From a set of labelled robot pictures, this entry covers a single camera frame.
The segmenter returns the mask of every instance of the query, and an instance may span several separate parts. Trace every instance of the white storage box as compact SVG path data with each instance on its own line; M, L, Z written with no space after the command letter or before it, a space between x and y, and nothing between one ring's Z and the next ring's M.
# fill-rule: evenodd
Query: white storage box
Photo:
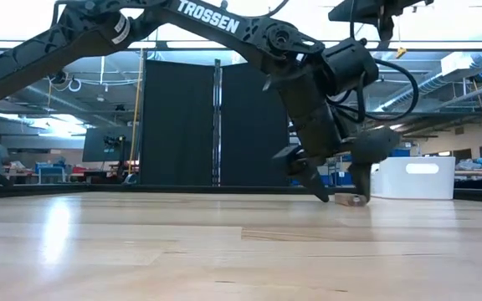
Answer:
M390 157L372 169L372 196L452 200L454 157Z

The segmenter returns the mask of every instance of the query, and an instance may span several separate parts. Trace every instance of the black curtain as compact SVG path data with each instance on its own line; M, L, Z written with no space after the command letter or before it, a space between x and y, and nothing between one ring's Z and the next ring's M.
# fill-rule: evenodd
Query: black curtain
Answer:
M141 184L212 185L213 71L146 61Z
M248 64L223 68L221 185L287 186L271 157L288 145L288 120L265 75Z

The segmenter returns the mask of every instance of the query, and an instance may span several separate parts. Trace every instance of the small wooden piece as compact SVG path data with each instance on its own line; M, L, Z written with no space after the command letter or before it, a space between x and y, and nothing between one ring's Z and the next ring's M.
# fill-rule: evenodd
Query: small wooden piece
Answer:
M334 202L348 207L364 207L367 204L367 198L352 193L336 193Z

